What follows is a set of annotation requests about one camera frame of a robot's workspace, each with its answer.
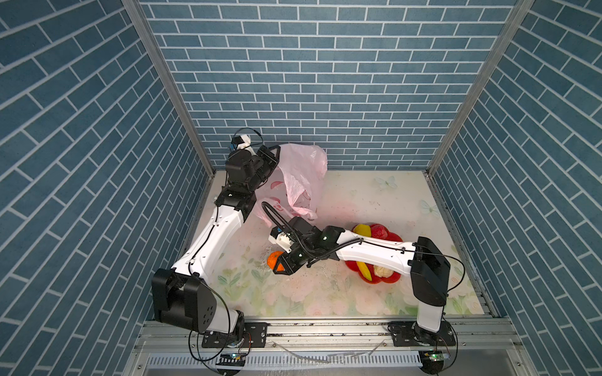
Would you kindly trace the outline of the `yellow fake banana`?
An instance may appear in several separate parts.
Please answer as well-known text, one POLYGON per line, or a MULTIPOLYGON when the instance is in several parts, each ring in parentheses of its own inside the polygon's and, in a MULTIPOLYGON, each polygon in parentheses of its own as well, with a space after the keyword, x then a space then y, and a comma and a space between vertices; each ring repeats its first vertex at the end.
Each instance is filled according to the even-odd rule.
POLYGON ((370 271, 370 269, 368 268, 366 263, 363 262, 356 262, 357 268, 360 272, 360 274, 362 275, 362 277, 369 281, 372 282, 372 273, 370 271))

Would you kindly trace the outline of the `red fake fruit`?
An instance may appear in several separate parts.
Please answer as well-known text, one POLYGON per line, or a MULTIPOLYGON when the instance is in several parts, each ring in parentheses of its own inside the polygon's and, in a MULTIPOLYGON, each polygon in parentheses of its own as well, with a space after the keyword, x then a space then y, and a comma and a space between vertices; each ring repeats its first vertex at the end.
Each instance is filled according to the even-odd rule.
POLYGON ((389 231, 382 224, 372 224, 370 228, 372 238, 386 240, 389 237, 389 231))

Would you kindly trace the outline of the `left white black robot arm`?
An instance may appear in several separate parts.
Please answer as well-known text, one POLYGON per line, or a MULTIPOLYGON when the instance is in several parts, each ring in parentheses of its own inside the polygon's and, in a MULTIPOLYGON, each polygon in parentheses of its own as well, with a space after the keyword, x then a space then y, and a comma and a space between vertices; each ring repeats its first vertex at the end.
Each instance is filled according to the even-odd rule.
POLYGON ((227 307, 208 285, 214 266, 242 227, 256 203, 256 191, 280 161, 279 146, 249 147, 230 153, 227 179, 215 200, 207 226, 191 247, 169 269, 158 269, 151 279, 155 319, 199 334, 206 332, 241 340, 244 314, 227 307))

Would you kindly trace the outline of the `pink plastic bag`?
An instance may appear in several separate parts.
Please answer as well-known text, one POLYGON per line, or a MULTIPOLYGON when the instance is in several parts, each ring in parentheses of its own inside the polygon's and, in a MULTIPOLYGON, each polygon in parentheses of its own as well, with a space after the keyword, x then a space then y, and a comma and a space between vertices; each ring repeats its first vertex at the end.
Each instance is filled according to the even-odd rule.
POLYGON ((281 145, 280 161, 266 184, 256 191, 252 214, 270 226, 272 222, 261 208, 267 202, 286 219, 299 216, 315 221, 327 171, 327 153, 321 147, 281 145))

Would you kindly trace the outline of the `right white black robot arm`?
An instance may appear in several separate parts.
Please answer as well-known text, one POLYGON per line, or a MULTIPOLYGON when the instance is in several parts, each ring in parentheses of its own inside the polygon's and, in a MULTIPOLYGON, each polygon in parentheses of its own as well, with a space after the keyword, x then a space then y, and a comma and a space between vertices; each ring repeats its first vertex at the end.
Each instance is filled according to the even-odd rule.
POLYGON ((451 265, 429 238, 414 242, 367 238, 341 227, 323 230, 296 217, 275 226, 269 241, 283 250, 274 264, 275 274, 292 275, 301 267, 332 259, 383 267, 410 278, 418 300, 414 324, 408 324, 403 344, 435 346, 442 338, 443 311, 447 304, 451 265))

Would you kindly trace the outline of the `red flower-shaped plate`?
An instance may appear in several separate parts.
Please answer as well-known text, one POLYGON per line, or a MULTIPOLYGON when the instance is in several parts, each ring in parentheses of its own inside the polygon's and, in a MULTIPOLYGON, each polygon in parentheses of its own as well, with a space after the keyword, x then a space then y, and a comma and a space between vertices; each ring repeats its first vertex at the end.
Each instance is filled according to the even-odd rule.
POLYGON ((356 262, 366 263, 372 273, 372 282, 362 279, 370 284, 378 284, 385 282, 392 284, 397 282, 401 276, 408 276, 410 273, 409 262, 411 261, 409 253, 402 253, 401 246, 403 242, 395 233, 390 233, 386 240, 376 238, 364 238, 353 232, 346 230, 339 238, 339 243, 343 244, 349 241, 357 241, 357 243, 343 247, 338 256, 343 260, 349 268, 360 274, 356 262), (382 266, 393 270, 392 277, 382 279, 374 274, 373 266, 382 266))

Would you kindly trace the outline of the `yellow round fake fruit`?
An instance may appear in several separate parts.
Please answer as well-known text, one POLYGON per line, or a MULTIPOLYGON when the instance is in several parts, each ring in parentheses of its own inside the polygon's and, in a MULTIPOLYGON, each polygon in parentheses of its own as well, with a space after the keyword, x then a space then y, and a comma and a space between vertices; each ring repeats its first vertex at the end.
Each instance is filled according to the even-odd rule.
POLYGON ((372 229, 369 225, 358 224, 354 227, 353 232, 361 237, 370 238, 372 236, 372 229))

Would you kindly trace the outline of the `large cream fake bun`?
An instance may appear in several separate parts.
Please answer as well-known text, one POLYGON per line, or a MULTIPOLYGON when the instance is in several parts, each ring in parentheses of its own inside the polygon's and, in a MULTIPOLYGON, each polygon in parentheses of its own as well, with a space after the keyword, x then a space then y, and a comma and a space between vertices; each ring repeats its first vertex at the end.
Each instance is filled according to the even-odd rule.
POLYGON ((386 279, 386 278, 392 277, 394 275, 393 270, 384 268, 382 266, 373 266, 373 269, 374 269, 374 274, 377 277, 382 278, 382 279, 386 279))

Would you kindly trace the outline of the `orange fake fruit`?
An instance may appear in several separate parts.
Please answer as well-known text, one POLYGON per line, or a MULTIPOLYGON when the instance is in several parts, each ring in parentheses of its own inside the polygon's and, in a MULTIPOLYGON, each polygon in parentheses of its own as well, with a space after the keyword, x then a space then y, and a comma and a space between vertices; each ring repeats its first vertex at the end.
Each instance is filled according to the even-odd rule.
POLYGON ((268 267, 275 273, 284 272, 284 266, 278 261, 279 257, 283 254, 281 251, 272 252, 267 258, 268 267))

